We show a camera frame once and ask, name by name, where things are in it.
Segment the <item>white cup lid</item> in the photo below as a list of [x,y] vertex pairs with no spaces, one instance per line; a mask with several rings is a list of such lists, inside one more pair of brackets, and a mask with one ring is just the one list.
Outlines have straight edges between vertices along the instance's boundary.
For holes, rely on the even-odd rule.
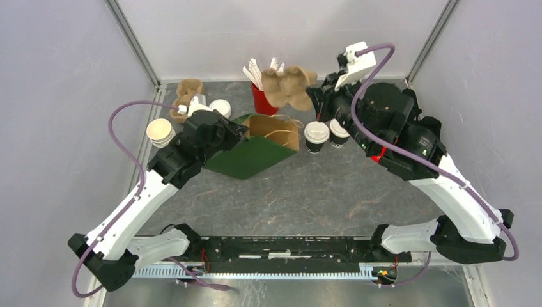
[[322,144],[329,139],[330,130],[323,122],[313,121],[304,128],[305,139],[314,144]]
[[333,135],[337,136],[338,138],[348,138],[350,137],[349,132],[342,128],[340,123],[336,119],[332,119],[329,123],[329,129]]

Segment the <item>black paper coffee cup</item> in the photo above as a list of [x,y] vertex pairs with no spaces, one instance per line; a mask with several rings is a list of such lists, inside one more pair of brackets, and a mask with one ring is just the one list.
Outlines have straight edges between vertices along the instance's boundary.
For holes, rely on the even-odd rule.
[[335,134],[331,134],[329,137],[330,144],[335,148],[342,148],[347,143],[348,140],[349,140],[349,137],[341,137]]

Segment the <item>picked brown cup carrier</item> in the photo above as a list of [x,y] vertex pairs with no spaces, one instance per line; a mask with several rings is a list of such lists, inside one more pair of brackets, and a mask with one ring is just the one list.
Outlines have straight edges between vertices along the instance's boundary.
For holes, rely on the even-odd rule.
[[287,104],[298,111],[308,111],[312,102],[306,88],[316,84],[318,74],[301,66],[290,66],[283,72],[268,68],[261,73],[262,91],[274,108]]

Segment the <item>stack of paper cups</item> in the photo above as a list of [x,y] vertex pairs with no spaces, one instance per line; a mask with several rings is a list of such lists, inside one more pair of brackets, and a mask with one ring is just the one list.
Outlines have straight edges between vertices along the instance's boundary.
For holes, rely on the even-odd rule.
[[157,118],[148,124],[146,135],[155,147],[164,148],[173,140],[176,132],[169,120]]

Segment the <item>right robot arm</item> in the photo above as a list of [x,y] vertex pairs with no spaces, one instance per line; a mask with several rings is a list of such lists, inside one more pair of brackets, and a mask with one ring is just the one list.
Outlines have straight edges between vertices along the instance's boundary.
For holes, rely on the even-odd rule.
[[336,88],[337,74],[306,89],[321,122],[335,120],[377,164],[428,196],[442,211],[431,221],[407,226],[381,224],[371,236],[370,255],[436,252],[459,264],[506,259],[514,215],[487,204],[455,166],[441,142],[441,122],[421,116],[414,91],[386,82]]

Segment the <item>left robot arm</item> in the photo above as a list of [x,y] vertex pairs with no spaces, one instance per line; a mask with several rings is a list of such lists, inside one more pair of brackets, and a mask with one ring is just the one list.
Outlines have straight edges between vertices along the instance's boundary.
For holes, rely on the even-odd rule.
[[249,128],[213,111],[196,111],[172,142],[139,169],[141,179],[115,210],[88,234],[76,233],[68,241],[100,282],[99,289],[115,291],[134,273],[155,262],[181,256],[194,260],[201,252],[198,240],[173,229],[161,235],[133,238],[154,212],[175,195],[217,152],[229,151],[245,141]]

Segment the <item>stack of white lids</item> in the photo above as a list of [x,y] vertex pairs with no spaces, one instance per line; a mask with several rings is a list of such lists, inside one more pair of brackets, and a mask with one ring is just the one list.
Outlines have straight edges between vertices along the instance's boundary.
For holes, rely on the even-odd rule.
[[223,117],[230,118],[231,104],[224,99],[217,99],[210,103],[209,108],[212,111],[218,111]]

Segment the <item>red straw holder cup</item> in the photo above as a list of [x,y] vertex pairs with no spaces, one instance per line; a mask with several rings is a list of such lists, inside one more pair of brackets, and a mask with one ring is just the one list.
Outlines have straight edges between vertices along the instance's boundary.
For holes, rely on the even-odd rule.
[[278,112],[278,108],[272,107],[263,91],[261,91],[254,83],[251,84],[254,110],[259,114],[275,115]]

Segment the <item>brown paper bag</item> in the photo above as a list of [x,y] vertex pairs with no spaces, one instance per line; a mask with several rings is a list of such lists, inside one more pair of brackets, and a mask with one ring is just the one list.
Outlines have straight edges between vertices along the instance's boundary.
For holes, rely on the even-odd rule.
[[248,137],[261,136],[296,152],[300,149],[300,130],[304,128],[300,120],[284,114],[251,113],[240,119],[240,123],[249,128],[245,134]]

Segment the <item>brown cardboard cup carrier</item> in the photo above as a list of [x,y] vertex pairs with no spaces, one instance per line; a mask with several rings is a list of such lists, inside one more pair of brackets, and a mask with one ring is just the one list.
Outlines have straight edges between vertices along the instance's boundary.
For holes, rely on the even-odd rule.
[[183,123],[187,119],[187,114],[179,114],[178,107],[188,107],[196,94],[205,94],[205,87],[200,79],[183,79],[178,83],[176,94],[177,99],[172,103],[176,109],[170,110],[169,114],[174,122]]

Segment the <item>bundle of wrapped straws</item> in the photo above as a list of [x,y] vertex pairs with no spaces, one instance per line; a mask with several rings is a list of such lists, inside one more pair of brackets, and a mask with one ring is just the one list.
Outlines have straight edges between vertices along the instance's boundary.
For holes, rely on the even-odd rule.
[[[270,65],[268,68],[275,70],[277,72],[284,71],[285,64],[279,63],[276,57],[271,59]],[[250,80],[250,82],[257,87],[257,89],[262,89],[262,79],[261,79],[261,69],[258,66],[258,62],[254,58],[250,58],[247,66],[243,66],[243,73]]]

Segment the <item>red tag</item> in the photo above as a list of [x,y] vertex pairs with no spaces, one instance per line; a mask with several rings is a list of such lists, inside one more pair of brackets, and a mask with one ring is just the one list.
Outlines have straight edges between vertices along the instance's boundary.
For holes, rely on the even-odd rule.
[[378,164],[380,160],[385,156],[386,151],[387,148],[383,146],[379,154],[371,156],[371,160]]

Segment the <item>black cloth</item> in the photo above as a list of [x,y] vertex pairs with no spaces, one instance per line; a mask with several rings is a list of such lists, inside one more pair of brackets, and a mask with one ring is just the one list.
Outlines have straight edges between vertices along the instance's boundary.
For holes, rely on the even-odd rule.
[[438,120],[435,117],[432,116],[423,116],[422,118],[420,115],[422,114],[422,109],[419,107],[417,95],[414,90],[412,90],[412,97],[414,100],[414,117],[415,119],[420,122],[420,124],[436,135],[438,139],[441,138],[441,129],[442,129],[442,122]]

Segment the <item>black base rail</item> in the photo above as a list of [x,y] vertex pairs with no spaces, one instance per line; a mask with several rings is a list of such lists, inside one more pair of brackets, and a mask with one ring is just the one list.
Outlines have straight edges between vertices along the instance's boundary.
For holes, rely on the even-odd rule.
[[180,260],[204,263],[210,273],[357,272],[359,264],[409,263],[409,252],[392,254],[369,237],[203,237]]

